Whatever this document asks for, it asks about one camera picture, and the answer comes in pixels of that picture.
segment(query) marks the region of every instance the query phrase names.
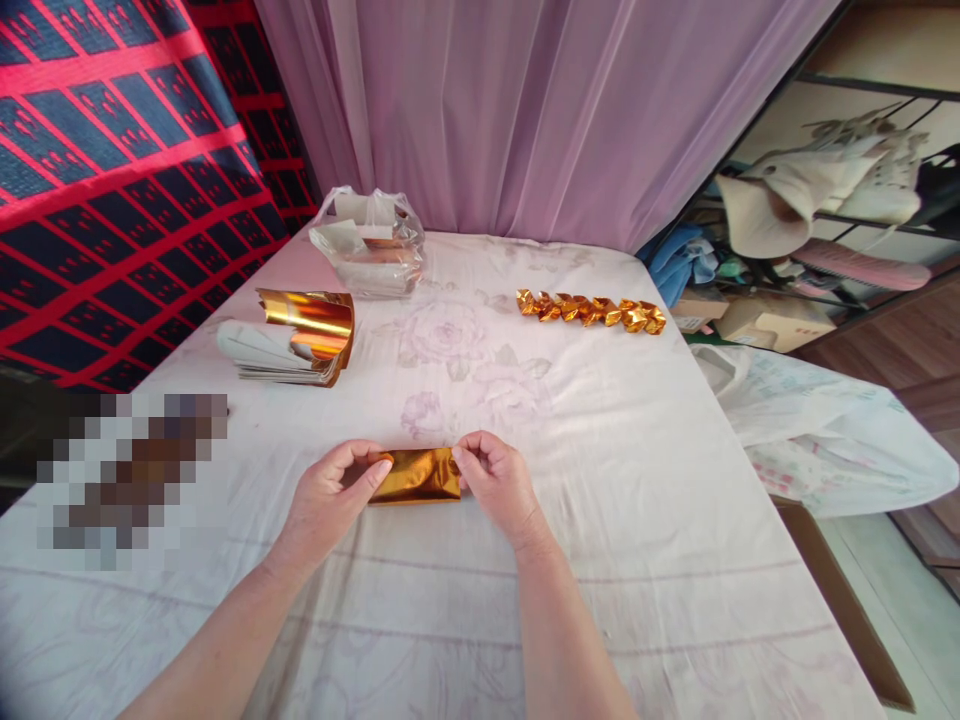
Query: white tablecloth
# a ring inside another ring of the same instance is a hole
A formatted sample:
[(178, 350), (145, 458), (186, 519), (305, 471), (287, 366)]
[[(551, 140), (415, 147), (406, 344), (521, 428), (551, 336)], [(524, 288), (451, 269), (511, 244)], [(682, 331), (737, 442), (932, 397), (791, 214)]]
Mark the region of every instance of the white tablecloth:
[[(35, 488), (0, 520), (0, 687), (24, 717), (120, 710), (279, 531), (334, 444), (518, 447), (641, 717), (882, 717), (707, 383), (670, 323), (541, 325), (514, 293), (659, 301), (640, 262), (576, 245), (430, 233), (427, 280), (357, 302), (332, 389), (240, 381), (218, 319), (255, 287), (338, 289), (291, 241), (141, 385), (226, 393), (229, 438), (201, 478), (226, 539), (199, 572), (65, 572), (36, 549)], [(476, 502), (368, 509), (298, 600), (251, 717), (523, 715), (516, 567)]]

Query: human hand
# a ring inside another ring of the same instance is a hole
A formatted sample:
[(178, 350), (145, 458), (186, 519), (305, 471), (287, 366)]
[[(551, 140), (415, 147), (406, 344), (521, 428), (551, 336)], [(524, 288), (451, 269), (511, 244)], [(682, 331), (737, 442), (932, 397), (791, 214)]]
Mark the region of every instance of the human hand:
[[(393, 462), (379, 460), (382, 452), (383, 448), (370, 440), (348, 440), (308, 467), (293, 494), (283, 530), (264, 562), (275, 569), (313, 573), (390, 472)], [(343, 473), (357, 461), (373, 464), (344, 488), (340, 484)]]
[(516, 552), (550, 537), (520, 452), (484, 430), (464, 435), (452, 448), (461, 484), (470, 488)]

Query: curled gold foil sheet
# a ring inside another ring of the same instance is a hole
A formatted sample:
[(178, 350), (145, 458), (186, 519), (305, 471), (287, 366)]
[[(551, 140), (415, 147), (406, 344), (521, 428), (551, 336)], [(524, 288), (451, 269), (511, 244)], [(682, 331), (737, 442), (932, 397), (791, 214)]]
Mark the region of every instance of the curled gold foil sheet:
[(529, 290), (517, 290), (517, 307), (520, 308), (521, 315), (538, 315), (540, 306)]
[(313, 369), (333, 374), (322, 387), (332, 387), (347, 367), (353, 350), (354, 309), (349, 293), (290, 292), (257, 288), (267, 322), (297, 329), (292, 342), (313, 355)]
[(620, 312), (619, 307), (613, 304), (613, 300), (610, 298), (594, 298), (593, 304), (600, 310), (600, 316), (603, 318), (604, 325), (610, 327), (620, 322), (620, 317), (623, 313)]
[(651, 335), (659, 335), (667, 325), (667, 318), (663, 312), (653, 303), (640, 301), (642, 307), (647, 313), (647, 326), (644, 328)]
[(540, 293), (537, 305), (540, 308), (540, 322), (553, 322), (560, 317), (560, 306), (551, 299), (548, 293)]
[(370, 500), (371, 505), (414, 505), (458, 502), (460, 468), (450, 448), (388, 450), (393, 467)]
[(540, 322), (550, 322), (562, 317), (564, 322), (580, 318), (584, 327), (603, 321), (607, 327), (620, 322), (628, 333), (645, 331), (659, 335), (666, 327), (667, 318), (659, 307), (643, 300), (624, 298), (614, 305), (610, 298), (595, 297), (592, 301), (583, 295), (557, 293), (554, 302), (549, 293), (541, 292), (535, 297), (530, 290), (517, 290), (517, 307), (522, 315), (538, 315)]

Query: white hat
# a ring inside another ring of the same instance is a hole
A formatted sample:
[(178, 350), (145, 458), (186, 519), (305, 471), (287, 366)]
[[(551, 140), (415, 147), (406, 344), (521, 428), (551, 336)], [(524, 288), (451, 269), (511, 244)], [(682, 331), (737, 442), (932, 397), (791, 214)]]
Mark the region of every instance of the white hat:
[(830, 162), (824, 155), (788, 153), (750, 168), (744, 179), (717, 176), (736, 253), (781, 257), (810, 239), (814, 212), (831, 196), (845, 170), (844, 163)]

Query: sheer curtain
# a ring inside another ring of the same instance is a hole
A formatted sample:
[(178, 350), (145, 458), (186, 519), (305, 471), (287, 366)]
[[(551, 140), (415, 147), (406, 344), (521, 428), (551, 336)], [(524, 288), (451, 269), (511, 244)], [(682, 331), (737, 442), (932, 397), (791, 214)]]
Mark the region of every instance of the sheer curtain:
[(634, 252), (838, 0), (257, 0), (326, 192)]

